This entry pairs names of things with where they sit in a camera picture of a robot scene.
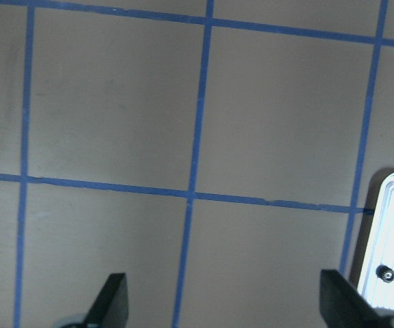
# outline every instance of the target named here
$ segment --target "tiled floor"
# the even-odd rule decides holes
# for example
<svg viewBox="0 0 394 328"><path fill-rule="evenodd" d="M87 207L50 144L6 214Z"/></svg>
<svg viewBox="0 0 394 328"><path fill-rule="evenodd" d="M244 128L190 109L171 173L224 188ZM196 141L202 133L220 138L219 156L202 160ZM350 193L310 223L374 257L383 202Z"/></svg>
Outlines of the tiled floor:
<svg viewBox="0 0 394 328"><path fill-rule="evenodd" d="M394 169L394 0L3 2L0 328L116 271L128 328L324 327Z"/></svg>

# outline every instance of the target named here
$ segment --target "white plastic panel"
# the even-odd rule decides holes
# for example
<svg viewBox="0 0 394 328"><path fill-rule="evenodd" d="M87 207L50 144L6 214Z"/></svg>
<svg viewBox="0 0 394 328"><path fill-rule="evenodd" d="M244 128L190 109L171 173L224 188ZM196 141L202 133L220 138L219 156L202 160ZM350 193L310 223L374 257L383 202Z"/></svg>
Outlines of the white plastic panel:
<svg viewBox="0 0 394 328"><path fill-rule="evenodd" d="M380 187L364 263L358 284L359 293L374 308L394 310L394 280L381 280L380 265L394 270L394 174Z"/></svg>

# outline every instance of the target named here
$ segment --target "ribbed white surface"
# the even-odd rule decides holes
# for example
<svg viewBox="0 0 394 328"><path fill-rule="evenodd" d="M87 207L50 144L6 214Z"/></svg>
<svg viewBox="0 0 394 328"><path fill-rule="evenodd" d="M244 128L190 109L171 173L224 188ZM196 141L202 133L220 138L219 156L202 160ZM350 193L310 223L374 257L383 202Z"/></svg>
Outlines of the ribbed white surface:
<svg viewBox="0 0 394 328"><path fill-rule="evenodd" d="M377 277L381 264L394 270L394 174L380 187L358 284L359 293L371 306L394 310L394 281L386 283Z"/></svg>

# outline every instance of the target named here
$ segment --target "black screw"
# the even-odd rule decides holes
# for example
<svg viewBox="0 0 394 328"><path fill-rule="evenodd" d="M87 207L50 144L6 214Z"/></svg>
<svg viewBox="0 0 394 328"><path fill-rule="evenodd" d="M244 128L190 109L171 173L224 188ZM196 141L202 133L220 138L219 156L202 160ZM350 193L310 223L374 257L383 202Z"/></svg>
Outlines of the black screw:
<svg viewBox="0 0 394 328"><path fill-rule="evenodd" d="M379 265L376 269L376 275L386 283L394 281L394 270L386 265Z"/></svg>

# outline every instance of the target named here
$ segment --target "black object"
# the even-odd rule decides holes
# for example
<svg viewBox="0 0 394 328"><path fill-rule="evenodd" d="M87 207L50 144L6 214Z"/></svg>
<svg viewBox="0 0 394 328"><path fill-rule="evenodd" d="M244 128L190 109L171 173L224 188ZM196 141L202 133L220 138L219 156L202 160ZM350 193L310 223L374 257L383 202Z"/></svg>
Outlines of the black object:
<svg viewBox="0 0 394 328"><path fill-rule="evenodd" d="M128 291L125 273L107 278L85 320L62 328L124 328L128 319Z"/></svg>
<svg viewBox="0 0 394 328"><path fill-rule="evenodd" d="M322 270L320 313L328 328L394 328L394 313L379 315L337 270Z"/></svg>
<svg viewBox="0 0 394 328"><path fill-rule="evenodd" d="M394 281L394 270L386 265L379 265L376 269L376 275L384 282L390 283Z"/></svg>

